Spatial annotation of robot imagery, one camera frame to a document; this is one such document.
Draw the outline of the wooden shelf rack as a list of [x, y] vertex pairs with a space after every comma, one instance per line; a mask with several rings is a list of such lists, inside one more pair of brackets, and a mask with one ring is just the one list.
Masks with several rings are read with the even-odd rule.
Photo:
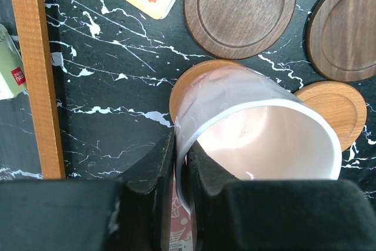
[[45, 179], [65, 178], [44, 0], [12, 0], [39, 160]]

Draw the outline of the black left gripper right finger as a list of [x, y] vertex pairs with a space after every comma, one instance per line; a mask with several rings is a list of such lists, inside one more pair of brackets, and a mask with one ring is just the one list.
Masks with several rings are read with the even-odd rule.
[[375, 249], [375, 212], [352, 182], [238, 180], [198, 143], [186, 167], [194, 250]]

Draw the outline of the pink mug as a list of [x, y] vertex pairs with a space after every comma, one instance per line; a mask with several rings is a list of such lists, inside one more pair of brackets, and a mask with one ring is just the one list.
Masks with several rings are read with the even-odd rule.
[[176, 192], [189, 207], [183, 165], [198, 143], [241, 180], [336, 180], [342, 150], [329, 123], [272, 79], [225, 66], [191, 84], [174, 124]]

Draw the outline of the maroon mug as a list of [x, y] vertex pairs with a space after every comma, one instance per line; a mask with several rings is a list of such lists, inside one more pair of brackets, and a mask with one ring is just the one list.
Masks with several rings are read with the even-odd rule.
[[192, 251], [191, 218], [177, 197], [175, 177], [173, 177], [172, 192], [169, 250]]

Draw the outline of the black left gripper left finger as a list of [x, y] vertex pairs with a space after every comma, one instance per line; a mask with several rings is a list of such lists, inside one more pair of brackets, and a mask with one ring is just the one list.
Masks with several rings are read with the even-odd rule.
[[2, 250], [167, 250], [174, 134], [115, 178], [1, 183]]

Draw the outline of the orange wooden coaster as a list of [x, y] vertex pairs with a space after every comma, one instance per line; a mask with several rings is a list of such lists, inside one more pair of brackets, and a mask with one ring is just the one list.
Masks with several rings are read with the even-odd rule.
[[175, 124], [176, 115], [178, 113], [180, 104], [186, 94], [187, 89], [192, 83], [196, 82], [203, 74], [212, 70], [223, 68], [225, 66], [240, 66], [244, 65], [226, 59], [212, 59], [195, 64], [184, 72], [174, 84], [169, 98], [169, 113], [173, 124]]
[[342, 82], [321, 81], [294, 94], [330, 124], [343, 151], [360, 136], [367, 120], [367, 107], [362, 94], [354, 87]]

